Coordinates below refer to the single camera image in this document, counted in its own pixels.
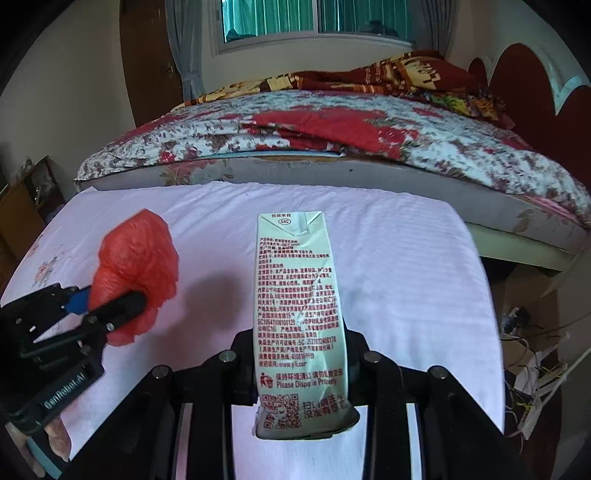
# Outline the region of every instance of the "white sheet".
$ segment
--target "white sheet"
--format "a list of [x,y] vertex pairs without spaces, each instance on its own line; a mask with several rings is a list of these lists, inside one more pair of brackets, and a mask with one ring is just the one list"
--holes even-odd
[[[252,326],[256,216],[279,211],[324,211],[349,328],[402,366],[444,365],[502,430],[501,347],[486,277],[464,223],[436,200],[255,183],[89,189],[48,225],[2,304],[56,282],[88,285],[103,236],[142,208],[170,226],[178,294],[134,344],[106,347],[105,375],[63,413],[74,454],[151,367],[201,364]],[[361,477],[364,411],[351,431],[313,442],[259,440],[253,421],[253,408],[234,408],[238,479]]]

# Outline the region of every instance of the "window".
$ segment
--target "window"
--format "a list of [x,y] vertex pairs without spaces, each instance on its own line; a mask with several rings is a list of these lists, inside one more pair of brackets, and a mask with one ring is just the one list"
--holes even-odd
[[[227,48],[335,33],[410,39],[408,0],[215,1],[220,2],[216,18]],[[263,35],[272,37],[257,39]]]

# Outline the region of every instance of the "floral bedspread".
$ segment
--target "floral bedspread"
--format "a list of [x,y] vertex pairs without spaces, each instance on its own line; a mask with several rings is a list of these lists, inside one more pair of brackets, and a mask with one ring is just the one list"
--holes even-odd
[[286,90],[193,105],[133,130],[82,163],[76,180],[261,150],[376,155],[510,194],[552,200],[591,227],[591,197],[518,135],[402,98]]

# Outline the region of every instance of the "curtain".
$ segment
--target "curtain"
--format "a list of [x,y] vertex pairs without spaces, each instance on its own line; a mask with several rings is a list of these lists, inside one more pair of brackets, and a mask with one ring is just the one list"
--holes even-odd
[[183,99],[204,94],[201,79],[201,17],[199,0],[164,0],[168,43],[183,81]]
[[222,13],[226,39],[314,29],[305,0],[225,0]]
[[421,0],[421,7],[429,47],[445,56],[452,41],[457,0]]
[[411,38],[407,2],[415,0],[319,0],[322,32],[362,32]]

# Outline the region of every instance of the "human hand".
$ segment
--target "human hand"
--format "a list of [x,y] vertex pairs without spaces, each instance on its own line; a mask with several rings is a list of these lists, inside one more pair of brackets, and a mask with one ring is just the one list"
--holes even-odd
[[[12,423],[7,423],[5,427],[8,431],[8,434],[12,438],[12,441],[21,452],[23,458],[33,469],[33,472],[35,472],[38,477],[43,477],[45,475],[44,468],[36,460],[36,458],[33,457],[27,448],[28,436],[21,433],[21,431],[18,430]],[[68,435],[66,427],[64,426],[61,418],[58,417],[47,424],[45,431],[49,437],[49,445],[51,446],[53,453],[63,458],[64,461],[67,462],[70,459],[70,452],[72,451],[72,441],[70,440],[70,436]]]

